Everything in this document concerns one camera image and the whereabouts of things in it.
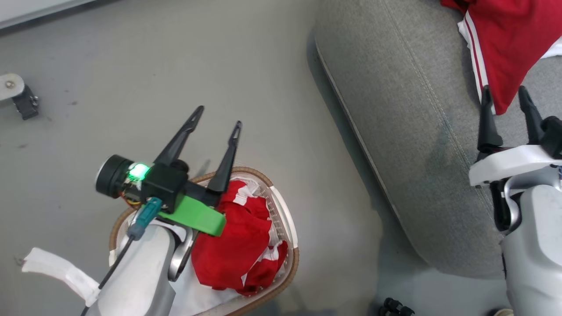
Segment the metal bracket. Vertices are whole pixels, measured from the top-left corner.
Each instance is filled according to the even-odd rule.
[[[39,98],[16,74],[0,76],[0,101],[9,98],[16,105],[22,119],[27,120],[39,114],[39,111],[37,111]]]
[[[521,211],[519,210],[517,202],[512,198],[513,194],[511,192],[518,189],[529,189],[541,184],[552,186],[560,191],[560,175],[558,168],[548,166],[531,172],[514,175],[507,180],[504,186],[504,198],[509,207],[509,212],[511,213],[511,224],[509,230],[502,232],[503,234],[509,234],[514,231],[521,223]]]
[[[170,268],[168,269],[168,280],[175,282],[178,280],[180,274],[185,268],[187,260],[191,256],[191,251],[193,250],[193,244],[199,235],[199,231],[191,229],[189,227],[185,228],[185,240],[180,243],[178,248],[174,251],[172,260],[170,262]]]

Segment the gray sofa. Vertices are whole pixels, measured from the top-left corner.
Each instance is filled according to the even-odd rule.
[[[325,0],[316,45],[418,254],[444,273],[499,277],[492,200],[468,184],[479,100],[461,19],[439,0]],[[562,116],[562,58],[539,61],[524,84],[543,117]],[[517,104],[496,124],[505,145],[527,141]]]

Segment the red cloth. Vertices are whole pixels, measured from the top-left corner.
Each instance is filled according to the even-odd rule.
[[[479,94],[488,84],[496,114],[505,113],[527,72],[562,37],[562,2],[441,0],[441,5],[465,14]]]
[[[242,295],[269,287],[287,256],[285,241],[271,244],[266,200],[253,197],[246,184],[232,181],[217,209],[225,213],[220,237],[201,234],[191,260],[202,285],[233,288]]]

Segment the white stripe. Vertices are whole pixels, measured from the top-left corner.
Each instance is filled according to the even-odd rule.
[[[248,186],[248,190],[250,190],[250,193],[252,195],[254,195],[256,192],[259,193],[258,189],[260,188],[260,184],[254,179],[243,177],[241,175],[235,175],[230,179],[231,182],[236,180],[244,182]]]
[[[262,260],[269,260],[269,261],[277,261],[279,260],[279,251],[277,247],[279,247],[283,243],[283,241],[279,241],[277,245],[273,246],[273,249],[266,248],[264,253],[261,254],[259,258],[257,258],[256,263],[261,262]]]
[[[242,279],[242,286],[246,286],[246,278],[248,278],[248,273],[244,274],[241,278]]]
[[[549,50],[542,55],[541,59],[560,55],[562,55],[562,37],[552,44]]]
[[[271,223],[271,227],[269,228],[269,243],[268,246],[273,247],[279,243],[279,236],[277,235],[277,229],[275,229],[275,225],[273,222]]]
[[[470,17],[470,13],[466,12],[466,22],[472,31],[472,36],[474,38],[474,50],[476,51],[476,57],[478,62],[478,67],[480,67],[480,78],[482,78],[482,86],[488,85],[488,76],[486,75],[486,64],[484,63],[484,56],[482,56],[482,50],[480,48],[480,40],[478,39],[478,31],[476,30],[476,26],[474,25],[474,21],[472,17]]]
[[[246,205],[246,202],[248,201],[248,197],[253,197],[253,194],[248,188],[248,186],[243,186],[240,189],[238,189],[238,192],[236,193],[236,197],[234,198],[233,202],[243,206]]]
[[[476,82],[476,90],[478,91],[478,100],[482,101],[482,89],[480,88],[480,83],[482,81],[482,87],[488,84],[488,77],[486,76],[486,66],[484,65],[484,57],[482,56],[482,50],[480,49],[480,42],[478,40],[478,34],[474,21],[470,17],[470,13],[466,12],[466,17],[463,19],[464,28],[466,31],[466,41],[468,42],[468,48],[470,49],[470,58],[472,59],[472,70],[474,72],[474,79]]]

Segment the white cloth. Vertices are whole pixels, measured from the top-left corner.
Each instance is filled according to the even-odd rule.
[[[552,56],[562,56],[562,37],[552,44],[549,50],[542,55],[541,59]]]
[[[170,282],[176,292],[170,316],[193,316],[240,297],[235,290],[213,290],[199,283],[191,259],[176,282]]]
[[[45,274],[59,279],[82,297],[86,306],[90,307],[98,299],[99,283],[75,267],[68,260],[40,248],[33,248],[25,257],[22,272]]]

